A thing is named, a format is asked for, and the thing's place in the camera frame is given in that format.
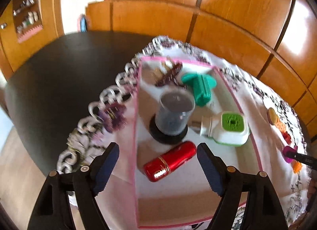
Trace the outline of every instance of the transparent plastic cup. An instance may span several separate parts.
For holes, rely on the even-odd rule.
[[[158,129],[169,136],[180,134],[195,108],[194,96],[187,90],[173,89],[162,94],[155,115]]]

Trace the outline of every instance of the round table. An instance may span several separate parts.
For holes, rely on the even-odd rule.
[[[122,32],[62,36],[43,47],[8,80],[5,100],[30,157],[44,175],[56,169],[67,137],[88,104],[152,41]]]

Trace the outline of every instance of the red lipstick tube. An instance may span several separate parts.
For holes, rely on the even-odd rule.
[[[143,166],[143,170],[151,182],[156,182],[191,159],[196,154],[196,151],[197,148],[194,143],[185,141],[167,153],[146,163]]]

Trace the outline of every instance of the white tray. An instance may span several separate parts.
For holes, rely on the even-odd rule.
[[[142,173],[142,166],[167,152],[173,146],[155,141],[148,130],[150,119],[156,113],[158,100],[162,92],[173,86],[155,87],[151,69],[160,67],[164,58],[143,58],[138,80],[138,114],[136,120],[135,199],[137,225],[139,228],[168,228],[191,225],[212,218],[220,201],[204,175],[194,156],[172,174],[158,182],[150,182]],[[217,81],[211,91],[212,100],[205,107],[196,107],[191,119],[200,120],[201,116],[212,116],[221,111],[242,112],[236,99],[229,91],[222,75],[216,67],[196,61],[182,60],[183,69],[177,79],[187,72],[209,74]],[[227,165],[235,166],[244,173],[257,174],[259,164],[256,146],[252,135],[241,147],[216,144],[213,139],[199,136],[188,129],[185,140],[196,145],[205,142],[215,156],[219,156]],[[245,203],[247,193],[242,193],[240,205]]]

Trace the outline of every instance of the purple flower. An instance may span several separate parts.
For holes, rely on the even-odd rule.
[[[125,111],[126,106],[118,102],[107,105],[104,110],[99,111],[99,116],[103,120],[103,126],[107,132],[112,133],[126,125],[126,118],[123,116]]]

